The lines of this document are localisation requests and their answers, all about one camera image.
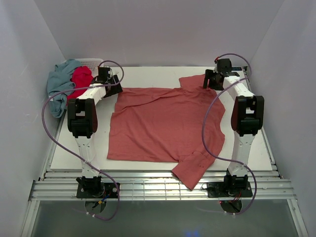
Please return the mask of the salmon pink t-shirt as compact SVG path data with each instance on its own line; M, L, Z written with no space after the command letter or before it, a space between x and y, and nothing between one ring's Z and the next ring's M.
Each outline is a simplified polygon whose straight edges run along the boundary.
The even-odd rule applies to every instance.
M204 75L179 79L178 88L125 88L111 117L111 160L174 162L172 173L193 189L220 154L224 105Z

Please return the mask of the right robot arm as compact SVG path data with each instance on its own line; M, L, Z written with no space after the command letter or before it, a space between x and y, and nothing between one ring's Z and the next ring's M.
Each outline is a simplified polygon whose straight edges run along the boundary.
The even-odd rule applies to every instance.
M239 74L233 71L230 59L217 57L215 68L205 71L203 88L220 93L228 92L234 100L231 128L234 132L232 158L224 180L206 184L210 198L250 198L253 196L248 181L248 159L252 142L263 126L264 98L254 95Z

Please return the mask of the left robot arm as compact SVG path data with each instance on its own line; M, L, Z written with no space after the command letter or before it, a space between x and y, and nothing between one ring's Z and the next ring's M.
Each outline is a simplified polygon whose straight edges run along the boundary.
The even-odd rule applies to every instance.
M101 182L99 163L94 146L94 135L98 128L96 105L103 98L122 92L119 78L108 66L97 66L97 76L88 76L82 87L78 87L68 98L67 126L74 136L81 157L79 197L100 197L105 192Z

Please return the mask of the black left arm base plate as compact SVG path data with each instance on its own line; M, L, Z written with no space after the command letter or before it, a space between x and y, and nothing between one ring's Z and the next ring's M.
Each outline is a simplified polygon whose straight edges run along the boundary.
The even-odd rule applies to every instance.
M89 187L87 185L83 186L81 184L78 185L76 198L99 198L103 199L105 197L108 198L118 198L119 189L115 186L114 183L103 183L96 187Z

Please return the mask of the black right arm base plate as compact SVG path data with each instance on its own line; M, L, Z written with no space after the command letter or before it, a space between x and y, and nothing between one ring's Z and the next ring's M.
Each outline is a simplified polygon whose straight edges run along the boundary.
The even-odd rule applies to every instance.
M227 188L224 182L206 182L201 189L207 191L209 198L251 198L253 192L250 183L247 183L245 189Z

